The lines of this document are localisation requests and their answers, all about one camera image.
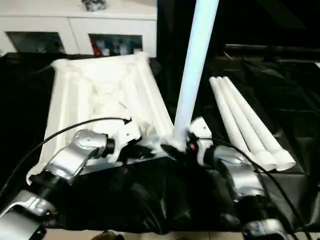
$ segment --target white cabinet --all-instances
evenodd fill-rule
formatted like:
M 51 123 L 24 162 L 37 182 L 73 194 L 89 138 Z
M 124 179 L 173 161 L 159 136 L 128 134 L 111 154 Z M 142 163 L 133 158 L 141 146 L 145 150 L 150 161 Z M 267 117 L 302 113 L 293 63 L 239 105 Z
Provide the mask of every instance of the white cabinet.
M 0 16 L 0 55 L 46 51 L 79 53 L 67 18 Z
M 137 51 L 157 54 L 157 22 L 137 19 L 70 18 L 80 54 L 94 54 L 93 47 L 109 55 Z
M 0 56 L 7 52 L 126 55 L 157 52 L 157 0 L 0 0 Z

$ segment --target white styrofoam mold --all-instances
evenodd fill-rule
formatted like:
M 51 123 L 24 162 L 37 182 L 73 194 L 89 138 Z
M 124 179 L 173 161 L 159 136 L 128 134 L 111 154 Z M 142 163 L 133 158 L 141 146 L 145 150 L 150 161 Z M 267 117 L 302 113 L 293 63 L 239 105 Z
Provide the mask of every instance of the white styrofoam mold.
M 173 123 L 144 52 L 82 60 L 59 59 L 55 69 L 45 138 L 70 125 L 99 117 L 132 118 L 142 135 L 169 136 Z M 39 173 L 77 130 L 89 128 L 113 135 L 122 121 L 89 123 L 62 133 L 46 143 L 39 163 L 28 173 Z

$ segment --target floor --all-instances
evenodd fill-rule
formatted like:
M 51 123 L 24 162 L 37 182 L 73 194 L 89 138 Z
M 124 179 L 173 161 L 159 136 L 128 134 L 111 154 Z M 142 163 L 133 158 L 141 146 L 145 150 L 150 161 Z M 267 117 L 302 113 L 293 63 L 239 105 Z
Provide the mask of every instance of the floor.
M 44 240 L 90 240 L 98 235 L 99 231 L 66 231 L 60 229 L 49 229 Z M 313 240 L 320 238 L 320 233 L 312 233 Z M 243 240 L 240 233 L 236 232 L 170 232 L 167 235 L 157 235 L 155 233 L 124 233 L 126 240 Z M 302 233 L 298 233 L 299 240 L 306 240 Z

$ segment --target black plastic sheet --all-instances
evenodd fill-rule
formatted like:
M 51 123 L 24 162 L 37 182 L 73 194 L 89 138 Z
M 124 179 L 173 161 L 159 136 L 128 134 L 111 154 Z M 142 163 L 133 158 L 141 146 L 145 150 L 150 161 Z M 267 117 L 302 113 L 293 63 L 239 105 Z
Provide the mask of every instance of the black plastic sheet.
M 49 64 L 79 55 L 7 54 L 0 59 L 1 97 L 5 127 L 3 186 L 18 160 L 45 133 L 54 80 Z M 150 62 L 170 117 L 174 120 L 183 64 Z M 228 140 L 214 95 L 211 76 L 228 76 L 297 164 L 273 172 L 307 222 L 320 232 L 318 174 L 320 150 L 320 69 L 310 63 L 252 63 L 245 60 L 207 61 L 193 117 L 203 116 L 214 138 Z M 25 183 L 25 175 L 40 151 L 24 164 L 0 207 Z M 124 232 L 236 231 L 232 202 L 221 176 L 214 170 L 187 164 L 187 159 L 162 158 L 80 176 L 61 198 L 65 209 L 49 227 L 69 230 Z M 270 196 L 295 230 L 289 206 L 264 177 Z

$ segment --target white pvc pipe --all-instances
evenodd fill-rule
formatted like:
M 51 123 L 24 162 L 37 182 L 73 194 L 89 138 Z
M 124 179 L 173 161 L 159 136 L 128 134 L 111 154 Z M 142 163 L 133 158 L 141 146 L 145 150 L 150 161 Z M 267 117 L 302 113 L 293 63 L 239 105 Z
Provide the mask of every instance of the white pvc pipe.
M 173 128 L 173 137 L 180 143 L 187 138 L 218 3 L 219 0 L 197 0 L 195 4 Z
M 236 124 L 239 127 L 249 150 L 254 154 L 256 163 L 261 165 L 267 171 L 275 169 L 277 167 L 276 159 L 265 149 L 245 114 L 241 111 L 231 92 L 229 92 L 227 82 L 221 77 L 218 77 L 217 79 Z
M 296 162 L 290 153 L 283 149 L 266 125 L 262 122 L 256 112 L 251 108 L 249 103 L 241 95 L 238 89 L 230 81 L 228 77 L 224 77 L 223 80 L 226 82 L 228 89 L 233 95 L 234 99 L 240 106 L 245 117 L 248 119 L 250 125 L 254 129 L 255 133 L 260 138 L 262 144 L 269 151 L 273 157 L 276 159 L 278 171 L 284 171 L 292 168 Z
M 240 150 L 244 151 L 248 155 L 249 158 L 251 158 L 253 161 L 255 161 L 255 156 L 249 151 L 246 142 L 241 135 L 241 132 L 237 126 L 237 123 L 232 116 L 232 113 L 230 111 L 230 108 L 228 107 L 228 104 L 226 102 L 226 99 L 224 95 L 221 92 L 218 79 L 215 77 L 210 77 L 209 79 L 210 85 L 212 87 L 214 97 L 216 104 L 219 108 L 221 118 L 225 127 L 225 130 L 228 134 L 230 142 L 239 148 Z

